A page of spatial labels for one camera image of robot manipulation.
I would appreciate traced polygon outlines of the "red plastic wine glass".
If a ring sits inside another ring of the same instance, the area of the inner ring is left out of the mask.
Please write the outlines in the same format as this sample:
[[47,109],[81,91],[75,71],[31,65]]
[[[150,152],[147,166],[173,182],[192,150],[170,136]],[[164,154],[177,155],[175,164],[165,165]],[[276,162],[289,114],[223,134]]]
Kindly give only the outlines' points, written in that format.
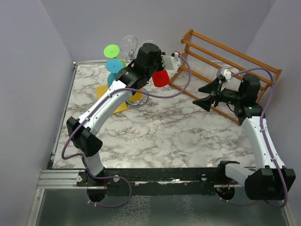
[[170,78],[167,70],[155,72],[152,76],[153,84],[157,88],[164,87],[169,84]]

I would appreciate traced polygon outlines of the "yellow plastic wine glass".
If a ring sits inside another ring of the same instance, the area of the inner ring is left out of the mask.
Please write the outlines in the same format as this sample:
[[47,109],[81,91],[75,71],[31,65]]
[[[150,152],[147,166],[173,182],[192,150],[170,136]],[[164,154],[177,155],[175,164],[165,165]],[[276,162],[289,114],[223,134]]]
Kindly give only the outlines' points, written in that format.
[[136,92],[132,97],[130,97],[128,100],[130,102],[136,102],[136,101],[140,101],[141,99],[143,99],[143,94],[140,92]]

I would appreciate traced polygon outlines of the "clear wine glass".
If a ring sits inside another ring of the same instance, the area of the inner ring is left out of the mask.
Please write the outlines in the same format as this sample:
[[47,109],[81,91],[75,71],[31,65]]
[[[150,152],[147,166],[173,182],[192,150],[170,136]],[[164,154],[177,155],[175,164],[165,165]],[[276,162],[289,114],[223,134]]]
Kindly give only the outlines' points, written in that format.
[[146,43],[156,44],[155,41],[153,41],[153,40],[146,40],[142,43],[142,45],[144,45]]
[[124,46],[129,47],[129,54],[133,55],[136,52],[136,48],[138,45],[138,39],[133,35],[127,35],[122,39],[122,44]]

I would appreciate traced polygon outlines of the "blue plastic wine glass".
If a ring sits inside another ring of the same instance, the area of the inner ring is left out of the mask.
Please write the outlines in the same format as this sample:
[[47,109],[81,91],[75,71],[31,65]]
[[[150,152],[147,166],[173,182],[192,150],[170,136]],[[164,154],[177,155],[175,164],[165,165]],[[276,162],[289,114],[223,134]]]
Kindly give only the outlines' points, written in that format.
[[110,59],[106,62],[106,69],[110,73],[107,78],[107,86],[108,87],[110,87],[112,85],[112,83],[116,79],[119,71],[125,67],[126,67],[125,62],[123,62],[119,59],[116,59],[116,58]]

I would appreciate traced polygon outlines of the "green plastic wine glass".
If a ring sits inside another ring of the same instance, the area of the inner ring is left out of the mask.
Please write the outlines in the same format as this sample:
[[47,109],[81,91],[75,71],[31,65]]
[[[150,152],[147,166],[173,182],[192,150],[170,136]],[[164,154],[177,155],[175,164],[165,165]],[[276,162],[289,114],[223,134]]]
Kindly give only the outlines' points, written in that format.
[[103,54],[107,60],[118,59],[124,62],[125,59],[119,56],[120,53],[121,53],[121,49],[116,44],[110,44],[106,46],[103,50]]

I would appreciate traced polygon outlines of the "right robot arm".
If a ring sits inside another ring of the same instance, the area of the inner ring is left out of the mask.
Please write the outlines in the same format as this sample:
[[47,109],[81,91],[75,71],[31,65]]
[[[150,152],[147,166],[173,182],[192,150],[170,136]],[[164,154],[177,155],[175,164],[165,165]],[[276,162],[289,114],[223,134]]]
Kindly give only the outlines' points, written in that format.
[[234,106],[234,113],[251,144],[256,170],[244,168],[237,161],[221,161],[216,179],[221,184],[232,179],[238,182],[250,200],[284,201],[296,174],[279,158],[268,132],[263,108],[256,102],[260,79],[248,73],[243,75],[237,91],[224,88],[224,81],[216,78],[200,87],[198,91],[208,96],[194,100],[193,104],[206,111],[219,102]]

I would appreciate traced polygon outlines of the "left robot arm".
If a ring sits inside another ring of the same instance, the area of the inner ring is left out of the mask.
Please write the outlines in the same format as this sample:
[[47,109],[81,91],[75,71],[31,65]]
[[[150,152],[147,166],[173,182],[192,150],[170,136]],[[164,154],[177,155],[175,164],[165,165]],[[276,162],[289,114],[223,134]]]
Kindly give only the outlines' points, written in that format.
[[116,74],[105,94],[78,118],[67,122],[68,141],[79,150],[79,155],[89,169],[88,181],[98,186],[103,182],[104,166],[99,151],[103,142],[97,134],[107,119],[126,100],[143,88],[155,72],[162,71],[162,51],[153,43],[144,43],[136,58]]

